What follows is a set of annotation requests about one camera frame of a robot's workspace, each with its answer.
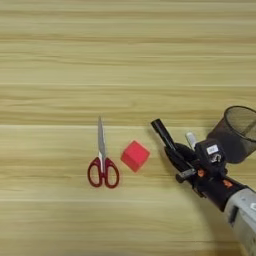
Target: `white label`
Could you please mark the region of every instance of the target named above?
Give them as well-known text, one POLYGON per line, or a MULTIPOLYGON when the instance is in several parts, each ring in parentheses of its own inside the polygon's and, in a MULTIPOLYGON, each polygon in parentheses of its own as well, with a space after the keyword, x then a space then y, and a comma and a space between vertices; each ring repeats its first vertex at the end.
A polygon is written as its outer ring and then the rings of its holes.
POLYGON ((218 151, 219 151, 219 148, 218 148, 217 145, 213 145, 213 146, 207 148, 207 152, 208 152, 209 155, 211 155, 213 153, 216 153, 218 151))

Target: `black mesh basket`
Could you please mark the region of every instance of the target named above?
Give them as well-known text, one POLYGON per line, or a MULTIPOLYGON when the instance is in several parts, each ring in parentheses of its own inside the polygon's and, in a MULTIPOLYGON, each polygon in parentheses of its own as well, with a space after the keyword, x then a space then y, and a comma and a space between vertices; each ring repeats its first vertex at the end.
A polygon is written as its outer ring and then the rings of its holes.
POLYGON ((208 138, 220 142, 229 163, 241 163, 256 150, 256 111, 243 106, 228 108, 208 138))

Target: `red foam block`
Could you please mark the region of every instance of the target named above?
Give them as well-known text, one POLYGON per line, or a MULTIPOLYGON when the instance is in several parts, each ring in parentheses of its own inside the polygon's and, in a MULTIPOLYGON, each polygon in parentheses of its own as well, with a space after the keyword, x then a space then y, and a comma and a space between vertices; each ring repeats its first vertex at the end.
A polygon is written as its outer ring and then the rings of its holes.
POLYGON ((123 152, 121 160, 134 172, 137 172, 147 161, 149 155, 150 152, 146 148, 137 141, 133 141, 123 152))

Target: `red scissors handle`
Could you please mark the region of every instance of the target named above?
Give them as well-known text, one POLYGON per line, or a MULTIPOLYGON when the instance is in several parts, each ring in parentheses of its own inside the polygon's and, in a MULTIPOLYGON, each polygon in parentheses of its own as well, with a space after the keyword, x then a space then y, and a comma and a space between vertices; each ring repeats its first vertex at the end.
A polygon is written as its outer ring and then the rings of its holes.
POLYGON ((119 179, 120 179, 118 168, 116 167, 116 165, 109 158, 106 158, 105 166, 106 166, 105 185, 108 188, 115 188, 115 187, 117 187, 118 184, 119 184, 119 179), (115 181, 114 184, 111 184, 109 182, 109 168, 113 168, 113 170, 115 171, 115 174, 116 174, 116 181, 115 181))
POLYGON ((98 187, 101 187, 102 184, 103 184, 103 179, 105 179, 105 185, 106 187, 108 188, 115 188, 118 186, 119 184, 119 179, 120 179, 120 176, 119 176, 119 171, 116 167, 116 165, 109 159, 109 158, 106 158, 105 160, 105 173, 103 173, 103 171, 101 170, 101 161, 100 161, 100 158, 99 157, 96 157, 90 164, 89 168, 88 168, 88 172, 87 172, 87 176, 88 176, 88 180, 89 180, 89 183, 95 187, 95 188, 98 188, 98 187), (98 182, 95 182, 93 179, 92 179, 92 170, 93 170, 93 167, 97 167, 97 170, 98 170, 98 178, 99 178, 99 181, 98 182), (110 179, 109 179, 109 169, 110 168, 113 168, 113 170, 115 171, 115 176, 116 176, 116 180, 115 180, 115 183, 112 184, 110 182, 110 179))
POLYGON ((90 164, 90 166, 88 167, 88 172, 87 172, 87 176, 88 176, 88 180, 89 180, 89 183, 95 187, 95 188, 98 188, 98 187, 101 187, 102 186, 102 183, 103 183, 103 178, 104 178, 104 174, 103 172, 101 171, 101 162, 100 162, 100 159, 99 157, 96 157, 90 164), (99 182, 96 183, 93 181, 93 179, 91 178, 92 177, 92 169, 93 167, 97 167, 98 169, 98 176, 99 176, 99 182))

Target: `orange accent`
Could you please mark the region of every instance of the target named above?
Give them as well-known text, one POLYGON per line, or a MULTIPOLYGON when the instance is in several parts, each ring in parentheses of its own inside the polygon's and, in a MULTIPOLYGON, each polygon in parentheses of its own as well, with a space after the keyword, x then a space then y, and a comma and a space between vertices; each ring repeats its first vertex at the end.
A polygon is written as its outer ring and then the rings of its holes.
POLYGON ((223 183, 224 183, 224 185, 225 185, 227 188, 233 187, 233 184, 232 184, 230 181, 228 181, 228 180, 223 180, 223 183))
POLYGON ((199 177, 203 178, 205 175, 205 172, 204 172, 204 170, 200 169, 200 170, 198 170, 197 174, 199 177))

